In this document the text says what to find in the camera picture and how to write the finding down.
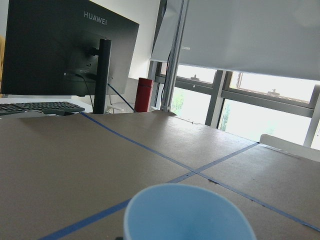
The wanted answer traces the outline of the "black keyboard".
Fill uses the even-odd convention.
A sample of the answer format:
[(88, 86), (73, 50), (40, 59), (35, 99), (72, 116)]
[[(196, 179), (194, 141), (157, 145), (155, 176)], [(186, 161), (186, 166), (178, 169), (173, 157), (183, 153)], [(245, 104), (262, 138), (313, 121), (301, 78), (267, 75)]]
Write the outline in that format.
[(85, 108), (68, 102), (68, 101), (53, 101), (53, 102), (24, 102), (24, 103), (1, 103), (0, 115), (19, 114), (27, 111), (38, 111), (43, 114), (56, 114), (58, 111), (63, 112), (83, 112)]

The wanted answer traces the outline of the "red thermos bottle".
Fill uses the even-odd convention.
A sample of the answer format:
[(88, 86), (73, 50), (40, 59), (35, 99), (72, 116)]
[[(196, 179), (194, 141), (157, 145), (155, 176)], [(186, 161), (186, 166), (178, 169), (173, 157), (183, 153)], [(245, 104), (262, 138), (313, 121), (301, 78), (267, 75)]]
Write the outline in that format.
[(138, 79), (134, 110), (138, 113), (148, 112), (154, 81), (140, 77)]

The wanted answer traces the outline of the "grey window roller blind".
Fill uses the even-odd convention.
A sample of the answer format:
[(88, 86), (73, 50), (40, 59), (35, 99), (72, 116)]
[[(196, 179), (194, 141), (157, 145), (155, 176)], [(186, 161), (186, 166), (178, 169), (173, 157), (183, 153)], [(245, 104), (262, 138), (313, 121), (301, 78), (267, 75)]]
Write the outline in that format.
[(320, 3), (317, 0), (191, 0), (179, 62), (318, 80)]

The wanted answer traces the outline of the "black computer monitor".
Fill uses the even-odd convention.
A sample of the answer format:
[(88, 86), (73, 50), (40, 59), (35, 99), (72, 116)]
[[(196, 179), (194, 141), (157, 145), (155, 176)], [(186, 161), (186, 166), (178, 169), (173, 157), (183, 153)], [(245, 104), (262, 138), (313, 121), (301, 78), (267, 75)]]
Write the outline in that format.
[(139, 24), (89, 0), (8, 3), (3, 95), (106, 96), (126, 89)]

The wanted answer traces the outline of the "light blue paper cup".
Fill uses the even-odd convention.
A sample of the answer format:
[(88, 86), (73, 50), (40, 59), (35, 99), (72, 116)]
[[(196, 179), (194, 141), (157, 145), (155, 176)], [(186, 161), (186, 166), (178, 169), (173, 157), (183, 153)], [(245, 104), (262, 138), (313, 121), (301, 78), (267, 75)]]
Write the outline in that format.
[(138, 192), (123, 220), (125, 240), (254, 240), (244, 214), (201, 187), (166, 183)]

